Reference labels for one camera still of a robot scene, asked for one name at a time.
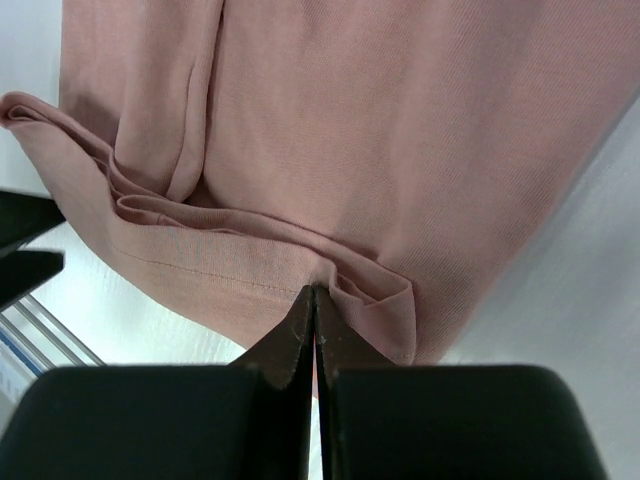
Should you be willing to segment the dusty pink t-shirt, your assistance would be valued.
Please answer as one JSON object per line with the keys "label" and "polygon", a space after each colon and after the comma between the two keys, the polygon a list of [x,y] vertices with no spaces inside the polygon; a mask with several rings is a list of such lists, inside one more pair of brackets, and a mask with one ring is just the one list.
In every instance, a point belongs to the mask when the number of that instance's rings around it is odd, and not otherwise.
{"label": "dusty pink t-shirt", "polygon": [[307,284],[437,361],[639,86],[635,1],[68,1],[1,99],[69,224],[255,344]]}

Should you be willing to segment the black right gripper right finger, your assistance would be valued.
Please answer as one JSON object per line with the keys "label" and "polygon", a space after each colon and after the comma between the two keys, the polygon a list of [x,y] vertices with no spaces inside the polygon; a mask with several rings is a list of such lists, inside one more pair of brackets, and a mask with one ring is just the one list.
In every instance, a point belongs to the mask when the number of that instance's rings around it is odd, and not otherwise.
{"label": "black right gripper right finger", "polygon": [[314,291],[327,479],[603,479],[574,395],[536,365],[401,367]]}

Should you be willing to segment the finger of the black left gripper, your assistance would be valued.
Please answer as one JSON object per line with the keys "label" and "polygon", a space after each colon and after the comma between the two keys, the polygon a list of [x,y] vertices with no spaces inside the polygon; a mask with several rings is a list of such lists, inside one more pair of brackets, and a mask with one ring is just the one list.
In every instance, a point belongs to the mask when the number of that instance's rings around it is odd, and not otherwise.
{"label": "finger of the black left gripper", "polygon": [[19,250],[1,259],[0,304],[5,310],[64,268],[64,254]]}
{"label": "finger of the black left gripper", "polygon": [[2,250],[17,250],[63,222],[65,218],[52,199],[1,192]]}

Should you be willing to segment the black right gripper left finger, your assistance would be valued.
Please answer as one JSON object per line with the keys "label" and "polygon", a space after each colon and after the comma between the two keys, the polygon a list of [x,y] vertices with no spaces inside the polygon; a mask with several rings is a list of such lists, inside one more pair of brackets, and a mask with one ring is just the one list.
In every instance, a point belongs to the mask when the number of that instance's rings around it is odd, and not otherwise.
{"label": "black right gripper left finger", "polygon": [[314,291],[226,365],[65,367],[26,392],[5,479],[304,479]]}

